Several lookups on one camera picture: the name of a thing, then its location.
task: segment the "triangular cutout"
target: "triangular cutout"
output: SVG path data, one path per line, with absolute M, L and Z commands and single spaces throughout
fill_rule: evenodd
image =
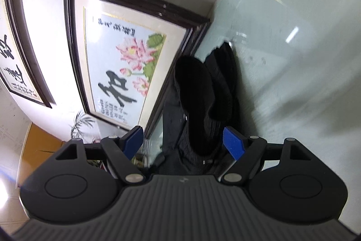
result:
M 298 147 L 297 145 L 292 145 L 291 146 L 291 155 L 290 155 L 290 159 L 295 159 L 295 160 L 311 160 L 303 151 L 300 147 Z
M 61 155 L 57 156 L 57 160 L 66 160 L 66 159 L 77 159 L 76 153 L 76 144 L 70 144 L 66 150 L 64 150 Z

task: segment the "metal rivet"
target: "metal rivet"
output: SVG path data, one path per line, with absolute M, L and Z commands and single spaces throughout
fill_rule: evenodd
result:
M 144 177 L 141 174 L 129 174 L 125 177 L 125 180 L 129 183 L 139 183 L 143 179 Z
M 224 176 L 224 179 L 227 182 L 235 183 L 235 182 L 239 182 L 240 180 L 242 180 L 242 176 L 240 174 L 236 174 L 236 173 L 229 173 Z

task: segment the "dark wooden frame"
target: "dark wooden frame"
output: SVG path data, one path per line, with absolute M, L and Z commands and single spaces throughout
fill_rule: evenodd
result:
M 2 79 L 2 81 L 4 82 L 4 84 L 6 85 L 6 87 L 8 88 L 8 90 L 11 92 L 11 93 L 14 93 L 18 96 L 21 96 L 27 100 L 30 100 L 30 101 L 33 101 L 35 103 L 38 103 L 38 104 L 41 104 L 41 105 L 44 105 L 44 106 L 47 106 L 49 108 L 52 108 L 51 107 L 51 104 L 50 102 L 48 101 L 48 99 L 46 98 L 46 96 L 44 95 L 44 92 L 42 91 L 39 83 L 37 82 L 37 79 L 33 73 L 33 71 L 31 70 L 31 67 L 30 67 L 30 62 L 29 60 L 26 58 L 26 55 L 25 55 L 25 51 L 23 49 L 23 44 L 26 44 L 26 45 L 31 45 L 31 42 L 30 40 L 24 40 L 23 38 L 20 37 L 20 34 L 19 34 L 19 29 L 18 29 L 18 26 L 17 26 L 17 22 L 16 22 L 16 17 L 15 17 L 15 13 L 14 13 L 14 6 L 13 6 L 13 2 L 12 0 L 5 0 L 5 7 L 6 7 L 6 12 L 8 14 L 8 18 L 9 18 L 9 23 L 10 23 L 10 28 L 11 28 L 11 33 L 13 34 L 13 37 L 14 37 L 14 40 L 15 40 L 15 43 L 16 43 L 16 47 L 17 47 L 17 50 L 19 51 L 19 54 L 20 54 L 20 57 L 21 57 L 21 61 L 23 62 L 24 64 L 24 67 L 26 69 L 26 71 L 28 72 L 28 75 L 29 75 L 29 78 L 31 79 L 31 82 L 33 83 L 37 93 L 39 94 L 41 100 L 43 101 L 43 103 L 37 101 L 37 100 L 34 100 L 34 99 L 31 99 L 29 97 L 26 97 L 25 95 L 22 95 L 20 93 L 17 93 L 15 91 L 13 91 L 9 85 L 7 84 L 5 78 L 2 76 L 2 74 L 0 73 L 0 77 Z
M 208 18 L 202 17 L 196 13 L 183 9 L 163 0 L 102 0 L 116 5 L 134 9 L 139 12 L 146 13 L 150 16 L 168 21 L 186 29 L 185 37 L 179 45 L 178 51 L 174 57 L 171 67 L 168 70 L 167 76 L 164 80 L 162 88 L 158 94 L 158 98 L 151 112 L 148 124 L 144 130 L 145 138 L 149 138 L 154 130 L 158 119 L 162 113 L 165 92 L 173 77 L 173 70 L 176 60 L 182 55 L 193 55 L 195 50 L 200 45 L 200 42 L 205 35 L 211 21 Z M 107 120 L 98 117 L 96 114 L 90 112 L 89 105 L 86 100 L 84 90 L 84 83 L 82 81 L 82 74 L 79 62 L 78 46 L 76 43 L 75 32 L 75 4 L 74 0 L 64 0 L 65 11 L 65 26 L 68 40 L 70 58 L 72 60 L 73 71 L 75 75 L 76 84 L 78 86 L 79 94 L 83 103 L 84 110 L 87 114 L 96 117 L 99 120 L 105 121 L 113 126 L 120 127 Z

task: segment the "black plastic device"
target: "black plastic device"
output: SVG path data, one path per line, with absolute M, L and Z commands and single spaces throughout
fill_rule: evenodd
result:
M 44 162 L 20 190 L 30 220 L 14 240 L 354 240 L 338 221 L 343 181 L 294 138 L 269 144 L 243 137 L 247 150 L 220 181 L 212 175 L 153 175 L 122 146 L 139 138 L 84 145 L 73 139 Z M 113 175 L 89 165 L 101 159 Z M 261 171 L 266 160 L 279 160 Z

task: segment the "framed picture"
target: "framed picture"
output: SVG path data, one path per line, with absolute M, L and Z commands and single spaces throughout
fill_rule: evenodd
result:
M 0 0 L 0 77 L 10 92 L 51 108 L 31 71 L 22 41 L 12 0 Z
M 148 138 L 176 59 L 210 20 L 161 0 L 64 0 L 73 71 L 86 113 Z

